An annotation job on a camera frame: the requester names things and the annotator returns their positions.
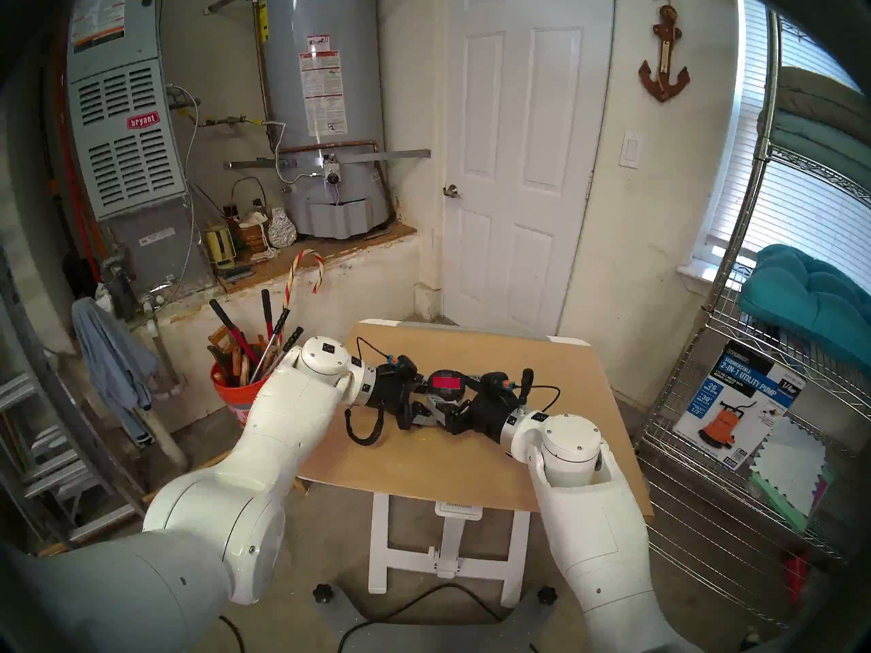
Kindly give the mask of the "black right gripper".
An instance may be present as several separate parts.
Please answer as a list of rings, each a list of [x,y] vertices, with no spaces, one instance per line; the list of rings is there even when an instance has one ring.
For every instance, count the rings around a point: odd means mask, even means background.
[[[444,429],[452,435],[466,431],[501,435],[512,413],[521,406],[518,396],[514,393],[482,394],[481,375],[463,374],[462,378],[467,390],[476,395],[463,400],[463,403],[448,406],[444,412]]]

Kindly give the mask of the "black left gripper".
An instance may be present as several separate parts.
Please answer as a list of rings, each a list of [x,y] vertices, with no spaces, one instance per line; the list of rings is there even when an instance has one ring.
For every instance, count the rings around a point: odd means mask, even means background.
[[[373,407],[378,411],[375,431],[382,431],[386,414],[395,417],[397,426],[402,431],[409,431],[412,425],[444,428],[444,412],[438,408],[426,407],[421,401],[411,397],[421,395],[423,391],[431,391],[431,388],[431,376],[424,379],[419,373],[407,378],[398,373],[386,373],[379,377],[373,390]]]

